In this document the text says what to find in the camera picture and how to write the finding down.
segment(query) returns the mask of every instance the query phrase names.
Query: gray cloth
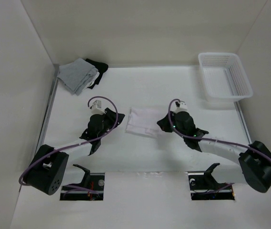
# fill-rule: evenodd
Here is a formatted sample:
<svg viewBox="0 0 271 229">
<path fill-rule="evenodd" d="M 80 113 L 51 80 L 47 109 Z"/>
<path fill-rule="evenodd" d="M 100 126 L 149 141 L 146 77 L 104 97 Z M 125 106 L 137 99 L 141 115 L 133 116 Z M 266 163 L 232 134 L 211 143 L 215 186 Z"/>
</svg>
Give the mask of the gray cloth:
<svg viewBox="0 0 271 229">
<path fill-rule="evenodd" d="M 81 58 L 60 66 L 59 71 L 58 78 L 63 81 L 65 88 L 76 95 L 79 95 L 82 89 L 92 82 L 98 72 L 94 65 Z"/>
</svg>

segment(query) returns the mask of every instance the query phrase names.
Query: folded towel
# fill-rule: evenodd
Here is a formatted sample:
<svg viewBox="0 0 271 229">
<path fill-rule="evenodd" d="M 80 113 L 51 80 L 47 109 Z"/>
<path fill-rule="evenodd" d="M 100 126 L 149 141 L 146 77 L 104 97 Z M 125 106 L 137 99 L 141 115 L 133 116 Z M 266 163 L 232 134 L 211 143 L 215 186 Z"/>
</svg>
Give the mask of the folded towel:
<svg viewBox="0 0 271 229">
<path fill-rule="evenodd" d="M 106 63 L 97 62 L 90 59 L 86 59 L 86 61 L 93 64 L 98 69 L 98 72 L 100 73 L 99 77 L 95 80 L 94 84 L 89 87 L 90 89 L 93 89 L 95 85 L 99 84 L 103 74 L 108 70 L 109 66 Z"/>
<path fill-rule="evenodd" d="M 132 107 L 126 132 L 157 138 L 164 132 L 157 125 L 157 121 L 164 118 L 164 111 L 157 108 Z"/>
<path fill-rule="evenodd" d="M 79 95 L 83 88 L 90 85 L 98 70 L 94 65 L 78 58 L 73 63 L 59 67 L 58 78 L 64 86 L 72 93 Z"/>
</svg>

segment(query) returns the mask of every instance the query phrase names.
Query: black cloth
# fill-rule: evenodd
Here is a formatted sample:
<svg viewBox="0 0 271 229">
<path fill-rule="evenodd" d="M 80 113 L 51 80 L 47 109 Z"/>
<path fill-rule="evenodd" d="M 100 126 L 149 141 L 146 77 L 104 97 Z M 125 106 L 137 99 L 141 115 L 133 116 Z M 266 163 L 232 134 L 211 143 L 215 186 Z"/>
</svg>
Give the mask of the black cloth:
<svg viewBox="0 0 271 229">
<path fill-rule="evenodd" d="M 90 59 L 85 59 L 86 62 L 89 62 L 90 64 L 94 65 L 95 68 L 98 69 L 99 72 L 99 76 L 97 77 L 97 79 L 95 80 L 94 84 L 91 87 L 88 87 L 90 89 L 93 89 L 93 87 L 97 84 L 99 84 L 102 75 L 108 70 L 109 66 L 106 63 L 102 63 L 102 62 L 97 62 L 97 61 L 93 61 Z"/>
</svg>

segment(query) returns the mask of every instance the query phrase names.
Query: white table surface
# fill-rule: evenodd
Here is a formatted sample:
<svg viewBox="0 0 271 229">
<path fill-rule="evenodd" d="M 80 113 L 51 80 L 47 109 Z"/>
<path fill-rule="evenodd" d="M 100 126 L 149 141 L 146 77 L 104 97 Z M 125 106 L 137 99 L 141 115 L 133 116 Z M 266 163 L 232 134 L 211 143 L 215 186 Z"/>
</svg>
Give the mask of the white table surface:
<svg viewBox="0 0 271 229">
<path fill-rule="evenodd" d="M 234 104 L 206 102 L 199 74 L 194 66 L 110 68 L 98 86 L 80 96 L 59 84 L 45 135 L 48 145 L 62 145 L 81 135 L 90 118 L 86 102 L 93 96 L 110 98 L 127 115 L 102 139 L 95 154 L 73 162 L 91 172 L 106 172 L 104 200 L 59 201 L 59 192 L 47 196 L 22 187 L 11 228 L 271 228 L 271 189 L 261 194 L 248 185 L 234 185 L 235 201 L 191 201 L 182 171 L 230 161 L 190 150 L 176 134 L 152 139 L 125 133 L 131 106 L 155 106 L 164 109 L 165 116 L 168 103 L 180 98 L 198 128 L 248 144 Z M 111 109 L 108 102 L 102 103 Z"/>
</svg>

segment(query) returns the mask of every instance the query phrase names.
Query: white basket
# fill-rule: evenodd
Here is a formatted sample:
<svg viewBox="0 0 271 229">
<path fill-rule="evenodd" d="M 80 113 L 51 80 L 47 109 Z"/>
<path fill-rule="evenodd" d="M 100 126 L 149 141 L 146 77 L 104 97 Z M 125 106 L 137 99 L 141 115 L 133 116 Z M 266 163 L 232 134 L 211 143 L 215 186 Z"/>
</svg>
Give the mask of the white basket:
<svg viewBox="0 0 271 229">
<path fill-rule="evenodd" d="M 210 102 L 236 102 L 253 96 L 239 57 L 233 53 L 199 54 L 206 99 Z"/>
</svg>

